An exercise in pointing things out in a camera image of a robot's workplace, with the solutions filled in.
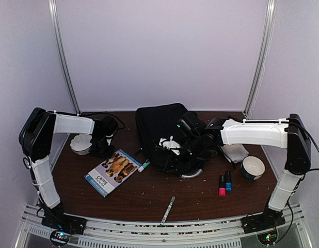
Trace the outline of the black student backpack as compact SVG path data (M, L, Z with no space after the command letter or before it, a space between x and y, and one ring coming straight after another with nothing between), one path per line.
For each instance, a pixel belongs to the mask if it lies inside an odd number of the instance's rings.
M164 174L193 178L201 173L206 162L195 168L172 168L172 157L180 154L176 151L180 145L172 141L172 135L189 137L177 128L186 112L181 103L141 107L135 113L135 121L141 148L151 165Z

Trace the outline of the blue dog picture book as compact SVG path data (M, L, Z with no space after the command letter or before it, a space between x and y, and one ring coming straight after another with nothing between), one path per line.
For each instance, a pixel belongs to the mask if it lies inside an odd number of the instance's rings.
M132 156L117 150L114 154L85 175L85 179L104 198L123 184L141 164Z

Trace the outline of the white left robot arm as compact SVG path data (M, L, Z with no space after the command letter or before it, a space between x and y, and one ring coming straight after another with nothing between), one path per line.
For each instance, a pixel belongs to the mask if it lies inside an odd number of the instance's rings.
M118 121L113 115L96 120L90 115L46 111L40 107L31 112L19 134L19 143L25 155L24 164L30 170L45 216L57 229L66 228L69 219L64 214L50 169L49 155L53 136L59 133L90 135L91 153L107 158L114 152L111 141L118 129Z

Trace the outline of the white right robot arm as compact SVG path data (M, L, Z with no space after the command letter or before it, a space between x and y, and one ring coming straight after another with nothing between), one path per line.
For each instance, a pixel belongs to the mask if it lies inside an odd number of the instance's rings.
M254 190L255 196L246 194L230 201L234 207L222 204L213 207L211 203L198 201L193 193L181 196L178 208L172 217L175 221L213 219L246 212L251 206L265 204L264 210L256 214L259 224L270 228L282 215L287 201L297 190L302 177L311 172L311 147L314 139L305 129L301 118L291 114L289 118L278 120L213 119L208 125L201 120L189 121L194 113L187 113L178 123L178 128L187 135L187 141L174 152L179 162L207 162L212 151L224 146L256 145L263 146L269 163L277 173L278 181L272 193Z

